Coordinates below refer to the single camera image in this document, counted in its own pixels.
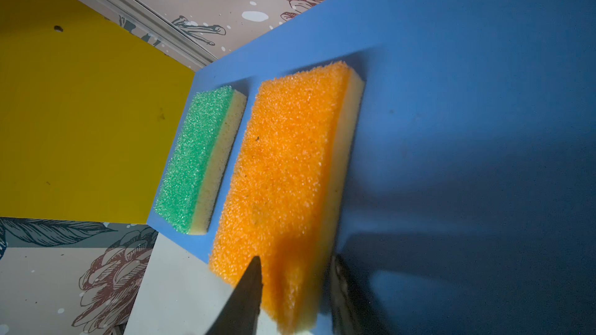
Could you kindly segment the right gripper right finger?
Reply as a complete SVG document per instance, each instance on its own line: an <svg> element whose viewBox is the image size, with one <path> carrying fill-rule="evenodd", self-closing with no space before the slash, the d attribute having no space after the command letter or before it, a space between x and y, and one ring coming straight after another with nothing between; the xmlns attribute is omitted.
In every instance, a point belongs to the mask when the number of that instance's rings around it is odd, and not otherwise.
<svg viewBox="0 0 596 335"><path fill-rule="evenodd" d="M333 334L374 334L371 309L343 259L334 254L330 266Z"/></svg>

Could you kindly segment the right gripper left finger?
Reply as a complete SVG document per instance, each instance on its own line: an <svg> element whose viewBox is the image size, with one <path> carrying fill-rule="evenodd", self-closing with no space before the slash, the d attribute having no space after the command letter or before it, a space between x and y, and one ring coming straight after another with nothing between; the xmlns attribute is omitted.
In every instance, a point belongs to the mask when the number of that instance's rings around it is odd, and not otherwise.
<svg viewBox="0 0 596 335"><path fill-rule="evenodd" d="M262 263L254 256L206 335L256 334L262 289Z"/></svg>

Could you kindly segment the orange sponge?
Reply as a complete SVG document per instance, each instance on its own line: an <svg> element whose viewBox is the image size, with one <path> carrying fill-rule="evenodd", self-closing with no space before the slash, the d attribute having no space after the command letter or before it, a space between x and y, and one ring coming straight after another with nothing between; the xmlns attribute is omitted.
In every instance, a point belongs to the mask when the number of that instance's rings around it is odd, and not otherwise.
<svg viewBox="0 0 596 335"><path fill-rule="evenodd" d="M280 333L314 327L364 81L343 61L263 82L209 266L236 285L262 263L262 308Z"/></svg>

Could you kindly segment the light green scrub sponge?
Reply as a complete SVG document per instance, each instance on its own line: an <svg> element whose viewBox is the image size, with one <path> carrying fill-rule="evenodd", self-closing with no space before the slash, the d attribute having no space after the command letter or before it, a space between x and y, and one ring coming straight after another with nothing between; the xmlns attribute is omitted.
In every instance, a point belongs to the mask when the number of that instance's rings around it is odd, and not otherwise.
<svg viewBox="0 0 596 335"><path fill-rule="evenodd" d="M177 232L207 233L246 102L230 86L193 96L155 201Z"/></svg>

